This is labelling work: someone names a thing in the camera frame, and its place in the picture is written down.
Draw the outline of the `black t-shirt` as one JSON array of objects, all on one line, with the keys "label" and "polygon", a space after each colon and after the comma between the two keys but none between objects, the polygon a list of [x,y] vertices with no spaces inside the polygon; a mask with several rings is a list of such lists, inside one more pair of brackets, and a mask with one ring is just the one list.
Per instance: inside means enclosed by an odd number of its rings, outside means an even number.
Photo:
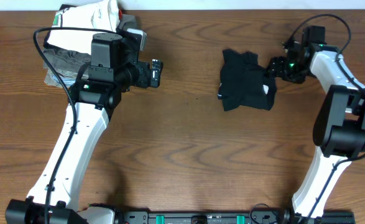
[{"label": "black t-shirt", "polygon": [[224,65],[220,70],[220,85],[217,97],[223,109],[231,111],[239,106],[271,110],[277,87],[275,78],[258,64],[258,55],[253,52],[223,50]]}]

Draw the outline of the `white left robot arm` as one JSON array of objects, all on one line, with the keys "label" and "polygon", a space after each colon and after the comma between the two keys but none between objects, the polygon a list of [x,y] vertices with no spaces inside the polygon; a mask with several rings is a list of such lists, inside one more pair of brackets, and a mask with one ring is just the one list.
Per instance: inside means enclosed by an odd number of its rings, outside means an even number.
[{"label": "white left robot arm", "polygon": [[72,102],[62,131],[45,169],[25,200],[12,199],[7,223],[123,223],[122,211],[95,203],[79,211],[81,184],[94,148],[131,86],[160,85],[163,62],[126,62],[86,66],[69,89]]}]

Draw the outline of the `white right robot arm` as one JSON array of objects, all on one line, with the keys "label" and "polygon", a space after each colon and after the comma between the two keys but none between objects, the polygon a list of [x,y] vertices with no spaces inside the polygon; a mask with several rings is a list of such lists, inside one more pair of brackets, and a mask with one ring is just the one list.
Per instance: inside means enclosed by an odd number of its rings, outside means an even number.
[{"label": "white right robot arm", "polygon": [[294,83],[315,77],[326,93],[313,127],[315,153],[292,208],[273,215],[276,223],[355,223],[353,212],[325,210],[340,175],[365,158],[365,86],[344,62],[341,51],[326,44],[284,47],[286,56],[273,58],[272,76]]}]

